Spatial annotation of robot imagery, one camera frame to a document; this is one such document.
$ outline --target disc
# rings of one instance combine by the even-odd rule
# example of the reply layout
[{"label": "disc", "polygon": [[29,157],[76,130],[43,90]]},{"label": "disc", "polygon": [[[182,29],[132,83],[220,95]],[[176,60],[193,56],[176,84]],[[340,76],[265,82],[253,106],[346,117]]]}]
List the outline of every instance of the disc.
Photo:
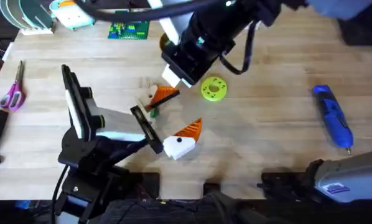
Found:
[{"label": "disc", "polygon": [[201,85],[201,94],[211,102],[221,101],[228,91],[226,82],[218,77],[209,77]]}]

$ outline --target pink scissors handle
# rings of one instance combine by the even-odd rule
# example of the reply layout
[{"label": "pink scissors handle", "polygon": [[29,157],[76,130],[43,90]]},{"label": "pink scissors handle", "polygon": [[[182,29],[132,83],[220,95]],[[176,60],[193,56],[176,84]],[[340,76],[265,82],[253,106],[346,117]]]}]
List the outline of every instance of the pink scissors handle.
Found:
[{"label": "pink scissors handle", "polygon": [[2,107],[2,108],[9,107],[9,104],[10,104],[10,102],[12,100],[12,96],[13,96],[13,93],[14,93],[14,89],[15,89],[15,84],[13,84],[11,86],[11,89],[9,90],[9,92],[6,93],[4,95],[4,97],[1,98],[1,100],[0,100],[0,107]]},{"label": "pink scissors handle", "polygon": [[9,110],[15,111],[19,109],[24,103],[24,94],[21,90],[21,84],[19,82],[15,83],[14,92],[12,94],[11,102],[8,106]]}]

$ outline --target white sticker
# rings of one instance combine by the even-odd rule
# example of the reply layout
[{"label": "white sticker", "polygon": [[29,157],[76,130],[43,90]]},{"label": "white sticker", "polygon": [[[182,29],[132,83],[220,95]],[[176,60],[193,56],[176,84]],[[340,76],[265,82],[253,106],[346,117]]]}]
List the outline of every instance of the white sticker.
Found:
[{"label": "white sticker", "polygon": [[348,187],[341,183],[332,183],[332,184],[327,184],[324,185],[323,188],[330,194],[337,194],[341,192],[347,192],[350,191]]}]

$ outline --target wooden table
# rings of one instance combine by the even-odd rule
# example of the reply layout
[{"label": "wooden table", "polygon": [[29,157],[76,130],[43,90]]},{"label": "wooden table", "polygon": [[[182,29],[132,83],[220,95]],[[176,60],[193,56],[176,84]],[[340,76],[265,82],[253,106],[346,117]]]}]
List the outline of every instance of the wooden table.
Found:
[{"label": "wooden table", "polygon": [[[54,35],[18,35],[0,73],[0,97],[8,91],[19,60],[26,61],[24,106],[10,115],[1,140],[0,199],[48,199],[63,168],[57,162],[69,128],[61,64],[81,85],[91,86],[97,104],[126,111],[160,77],[158,22],[147,40],[108,40],[110,23],[75,32],[58,25]],[[227,58],[241,65],[245,32]],[[310,94],[328,84],[355,135],[353,153],[372,151],[372,47],[347,47],[334,21],[312,10],[284,10],[270,29],[257,31],[251,68],[232,75],[216,62],[206,77],[228,84],[219,103],[187,89],[165,106],[157,124],[169,129],[203,118],[196,148],[179,161],[145,148],[120,164],[131,171],[159,171],[162,198],[199,198],[206,179],[220,180],[232,197],[262,198],[256,184],[263,170],[304,170],[316,159],[346,158],[330,145]]]}]

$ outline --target blue rotary tool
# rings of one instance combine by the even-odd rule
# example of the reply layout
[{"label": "blue rotary tool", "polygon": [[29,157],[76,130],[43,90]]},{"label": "blue rotary tool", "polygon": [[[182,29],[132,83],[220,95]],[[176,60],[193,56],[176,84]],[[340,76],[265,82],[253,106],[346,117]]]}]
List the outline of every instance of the blue rotary tool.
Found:
[{"label": "blue rotary tool", "polygon": [[353,145],[353,134],[330,87],[328,85],[317,85],[313,88],[313,94],[333,142],[338,147],[344,147],[350,155],[350,148]]}]

